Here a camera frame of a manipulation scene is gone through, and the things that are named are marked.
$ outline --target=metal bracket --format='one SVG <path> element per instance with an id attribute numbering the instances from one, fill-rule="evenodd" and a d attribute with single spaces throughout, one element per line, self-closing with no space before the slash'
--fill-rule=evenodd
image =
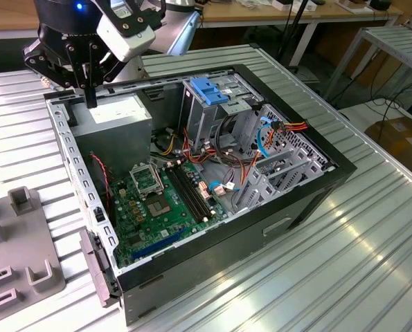
<path id="1" fill-rule="evenodd" d="M 89 272 L 95 284 L 96 294 L 100 299 L 101 306 L 108 308 L 118 301 L 120 296 L 119 288 L 117 287 L 114 279 L 108 281 L 107 272 L 110 270 L 109 260 L 105 254 L 104 249 L 101 247 L 101 242 L 95 240 L 92 241 L 92 236 L 87 230 L 80 232 L 81 236 L 81 249 L 86 259 Z"/>

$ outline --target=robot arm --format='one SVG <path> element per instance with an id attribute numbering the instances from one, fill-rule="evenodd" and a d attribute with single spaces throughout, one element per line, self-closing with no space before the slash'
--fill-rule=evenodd
<path id="1" fill-rule="evenodd" d="M 159 10 L 141 10 L 134 0 L 115 8 L 110 0 L 35 0 L 35 7 L 39 39 L 24 49 L 24 62 L 64 88 L 82 89 L 88 108 L 97 106 L 97 86 L 151 46 L 166 13 L 165 0 Z"/>

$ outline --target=slotted metal table surface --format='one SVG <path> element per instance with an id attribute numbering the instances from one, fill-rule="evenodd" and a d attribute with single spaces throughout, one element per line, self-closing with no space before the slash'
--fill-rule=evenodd
<path id="1" fill-rule="evenodd" d="M 361 28 L 330 78 L 328 89 L 324 93 L 325 99 L 327 99 L 331 95 L 331 92 L 333 92 L 336 88 L 339 78 L 345 71 L 346 66 L 352 59 L 353 55 L 357 52 L 363 40 L 370 42 L 372 47 L 364 56 L 359 67 L 355 70 L 352 75 L 353 77 L 360 73 L 365 66 L 367 66 L 367 63 L 370 61 L 371 57 L 378 48 L 385 51 L 395 59 L 400 60 L 401 63 L 412 69 L 412 30 L 410 28 L 407 28 L 406 26 Z"/>
<path id="2" fill-rule="evenodd" d="M 158 308 L 134 331 L 412 331 L 412 175 L 260 49 L 146 57 L 151 75 L 246 64 L 358 170 L 303 224 Z M 57 295 L 0 321 L 0 331 L 123 331 L 101 308 L 78 231 L 84 220 L 36 75 L 0 74 L 0 197 L 39 191 L 66 277 Z"/>

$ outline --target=chip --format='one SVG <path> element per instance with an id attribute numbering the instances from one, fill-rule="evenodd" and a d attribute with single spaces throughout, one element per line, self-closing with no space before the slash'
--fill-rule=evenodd
<path id="1" fill-rule="evenodd" d="M 169 202 L 167 202 L 164 195 L 154 195 L 148 197 L 145 204 L 147 205 L 147 208 L 152 216 L 161 216 L 171 210 Z"/>
<path id="2" fill-rule="evenodd" d="M 129 244 L 130 244 L 131 246 L 133 246 L 134 244 L 140 243 L 140 242 L 142 241 L 142 240 L 141 240 L 141 237 L 139 236 L 138 233 L 133 234 L 133 235 L 132 235 L 130 238 L 128 238 L 127 240 L 129 241 Z"/>

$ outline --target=wooden desk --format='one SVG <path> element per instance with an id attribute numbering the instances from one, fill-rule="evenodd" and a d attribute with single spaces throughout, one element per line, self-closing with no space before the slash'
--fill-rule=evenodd
<path id="1" fill-rule="evenodd" d="M 375 11 L 375 19 L 388 20 L 390 17 L 398 17 L 401 14 L 401 10 L 391 6 L 387 12 Z M 229 26 L 267 25 L 269 21 L 276 24 L 277 21 L 287 20 L 288 15 L 288 10 L 277 10 L 271 6 L 260 6 L 258 9 L 251 10 L 238 2 L 231 4 L 211 3 L 204 6 L 204 27 L 220 28 L 228 26 L 228 23 L 232 24 Z M 300 21 L 300 23 L 309 23 L 315 19 L 321 21 L 368 21 L 374 20 L 374 14 L 353 14 L 338 6 L 334 0 L 326 0 L 326 4 L 318 6 L 314 12 L 304 12 L 301 19 L 303 22 Z"/>
<path id="2" fill-rule="evenodd" d="M 0 9 L 0 39 L 37 37 L 38 18 Z"/>
<path id="3" fill-rule="evenodd" d="M 281 25 L 287 21 L 289 12 L 277 10 L 271 6 L 248 9 L 237 2 L 230 4 L 208 3 L 204 6 L 204 19 L 201 28 L 225 28 L 232 26 L 266 26 Z M 384 20 L 392 26 L 402 14 L 401 10 L 391 6 L 387 12 L 353 14 L 338 6 L 334 0 L 327 0 L 324 6 L 318 6 L 314 12 L 305 12 L 300 24 L 307 24 L 300 43 L 290 62 L 291 66 L 299 64 L 307 45 L 319 23 L 345 21 Z M 0 39 L 34 37 L 37 33 L 38 20 L 34 16 L 0 10 Z"/>

